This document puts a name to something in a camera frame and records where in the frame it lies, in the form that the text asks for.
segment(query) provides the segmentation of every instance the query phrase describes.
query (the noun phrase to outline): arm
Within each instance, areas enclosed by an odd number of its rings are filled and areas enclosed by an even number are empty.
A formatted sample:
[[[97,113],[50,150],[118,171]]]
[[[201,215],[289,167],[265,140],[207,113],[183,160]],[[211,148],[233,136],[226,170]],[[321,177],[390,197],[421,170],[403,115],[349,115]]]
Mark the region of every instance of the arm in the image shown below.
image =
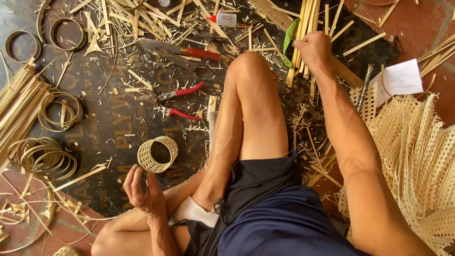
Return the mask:
[[[147,215],[147,224],[152,235],[152,255],[176,256],[179,255],[166,216],[166,200],[157,179],[153,173],[148,173],[147,184],[149,191],[142,192],[142,168],[135,165],[126,176],[123,188],[130,199],[130,203]]]
[[[355,247],[375,256],[435,255],[409,228],[390,192],[373,137],[332,68],[330,39],[318,31],[294,46],[316,76],[327,135],[348,196]]]

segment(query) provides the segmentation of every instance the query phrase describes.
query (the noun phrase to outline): red knife handle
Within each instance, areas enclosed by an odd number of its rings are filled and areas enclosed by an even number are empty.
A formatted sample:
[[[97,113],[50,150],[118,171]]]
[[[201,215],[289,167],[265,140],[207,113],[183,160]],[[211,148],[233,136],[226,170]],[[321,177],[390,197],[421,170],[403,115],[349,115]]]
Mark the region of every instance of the red knife handle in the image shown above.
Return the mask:
[[[211,52],[211,51],[204,51],[200,49],[195,49],[195,48],[186,48],[185,52],[186,55],[193,56],[193,57],[198,57],[198,58],[215,58],[221,60],[221,54]]]
[[[182,95],[195,93],[195,92],[199,91],[199,89],[201,89],[204,86],[204,84],[205,84],[204,82],[200,82],[195,87],[192,87],[192,88],[189,88],[189,89],[177,90],[177,91],[175,91],[175,95],[176,96],[182,96]]]
[[[169,115],[170,116],[171,115],[178,115],[178,116],[181,116],[183,118],[190,119],[190,120],[193,120],[193,121],[202,121],[202,119],[200,119],[198,117],[187,115],[185,113],[182,113],[182,112],[176,110],[175,108],[171,108],[171,110],[169,111]]]

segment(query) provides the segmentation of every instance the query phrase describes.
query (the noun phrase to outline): white sock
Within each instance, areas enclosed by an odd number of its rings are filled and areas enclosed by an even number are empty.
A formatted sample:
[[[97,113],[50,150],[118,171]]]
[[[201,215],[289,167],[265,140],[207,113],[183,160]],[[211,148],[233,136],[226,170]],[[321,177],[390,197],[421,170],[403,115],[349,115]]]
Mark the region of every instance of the white sock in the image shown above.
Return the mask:
[[[178,224],[184,220],[197,220],[213,228],[219,215],[215,210],[206,212],[191,196],[183,201],[177,210],[169,217],[169,225]]]

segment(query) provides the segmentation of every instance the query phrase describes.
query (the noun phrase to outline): red bottle cap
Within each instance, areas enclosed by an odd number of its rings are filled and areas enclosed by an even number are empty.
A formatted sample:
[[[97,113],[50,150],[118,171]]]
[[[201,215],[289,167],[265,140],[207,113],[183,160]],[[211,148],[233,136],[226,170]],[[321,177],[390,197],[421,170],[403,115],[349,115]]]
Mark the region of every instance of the red bottle cap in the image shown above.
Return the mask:
[[[216,15],[212,15],[211,17],[205,17],[206,20],[211,20],[213,22],[217,22],[217,16]]]

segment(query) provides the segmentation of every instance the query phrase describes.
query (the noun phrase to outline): knee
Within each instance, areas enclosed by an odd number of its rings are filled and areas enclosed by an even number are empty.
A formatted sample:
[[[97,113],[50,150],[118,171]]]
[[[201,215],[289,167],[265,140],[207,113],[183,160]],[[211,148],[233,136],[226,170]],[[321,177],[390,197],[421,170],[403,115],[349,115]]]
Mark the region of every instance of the knee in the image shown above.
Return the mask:
[[[95,242],[91,247],[91,255],[92,256],[105,256],[109,255],[108,251],[111,245],[109,244],[112,241],[115,231],[111,229],[111,225],[108,222],[104,227],[101,229],[100,233],[96,236]]]
[[[268,63],[262,55],[255,52],[245,52],[231,63],[228,72],[235,72],[236,75],[250,74],[263,67],[268,67]]]

